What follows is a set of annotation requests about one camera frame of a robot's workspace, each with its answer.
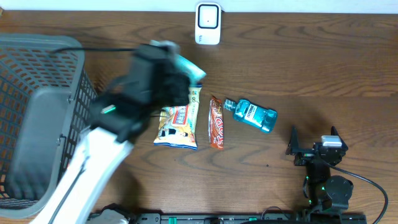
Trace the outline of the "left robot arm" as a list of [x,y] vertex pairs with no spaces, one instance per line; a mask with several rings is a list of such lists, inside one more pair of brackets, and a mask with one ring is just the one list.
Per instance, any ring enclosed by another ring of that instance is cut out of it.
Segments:
[[90,121],[46,206],[33,223],[85,223],[106,183],[131,153],[151,116],[188,104],[190,79],[178,67],[180,47],[142,44],[128,74],[114,79],[89,109]]

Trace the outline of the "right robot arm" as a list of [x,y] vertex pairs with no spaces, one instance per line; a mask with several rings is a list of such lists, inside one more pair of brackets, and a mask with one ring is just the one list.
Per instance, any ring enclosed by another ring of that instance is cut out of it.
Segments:
[[331,134],[311,148],[300,147],[297,129],[292,128],[286,154],[294,156],[295,166],[306,168],[303,194],[309,207],[297,213],[297,219],[305,223],[343,223],[343,212],[349,207],[353,193],[352,181],[331,175],[331,169],[342,161],[348,150],[335,127]]

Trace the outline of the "light green wipes packet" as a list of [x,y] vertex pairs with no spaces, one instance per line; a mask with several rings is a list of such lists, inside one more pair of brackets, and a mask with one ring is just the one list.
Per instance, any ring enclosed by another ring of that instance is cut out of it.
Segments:
[[206,76],[206,73],[181,55],[177,55],[175,66],[190,79],[190,85],[196,86]]

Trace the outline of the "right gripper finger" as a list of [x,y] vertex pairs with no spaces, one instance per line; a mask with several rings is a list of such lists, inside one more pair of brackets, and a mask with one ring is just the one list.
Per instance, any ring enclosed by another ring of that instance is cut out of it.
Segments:
[[297,129],[295,126],[292,126],[290,140],[285,154],[294,156],[298,152],[299,152],[299,139],[298,139]]
[[344,151],[348,150],[348,146],[346,145],[346,143],[344,142],[344,140],[341,138],[341,136],[338,134],[337,129],[335,128],[335,126],[331,127],[331,135],[332,135],[332,141],[330,143],[331,146],[333,147],[340,147],[342,148]]

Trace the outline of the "blue mouthwash bottle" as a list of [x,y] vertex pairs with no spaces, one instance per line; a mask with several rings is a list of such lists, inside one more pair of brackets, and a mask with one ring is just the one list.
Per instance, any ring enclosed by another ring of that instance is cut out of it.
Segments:
[[244,99],[238,102],[225,99],[223,107],[233,113],[233,119],[236,121],[260,129],[263,133],[273,131],[278,117],[275,110],[265,109]]

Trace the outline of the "yellow snack bag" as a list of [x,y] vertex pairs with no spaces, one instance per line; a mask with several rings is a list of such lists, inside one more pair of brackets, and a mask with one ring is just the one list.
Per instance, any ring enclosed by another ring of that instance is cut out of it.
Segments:
[[154,145],[197,150],[195,128],[200,106],[201,88],[202,84],[189,88],[188,105],[163,108],[160,113],[159,131],[154,139]]

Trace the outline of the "orange chocolate bar wrapper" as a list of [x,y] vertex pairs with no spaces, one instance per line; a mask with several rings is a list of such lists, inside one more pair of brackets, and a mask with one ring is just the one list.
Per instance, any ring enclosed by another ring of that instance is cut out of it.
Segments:
[[210,100],[208,115],[208,137],[210,146],[222,150],[223,140],[223,105],[221,100],[214,96]]

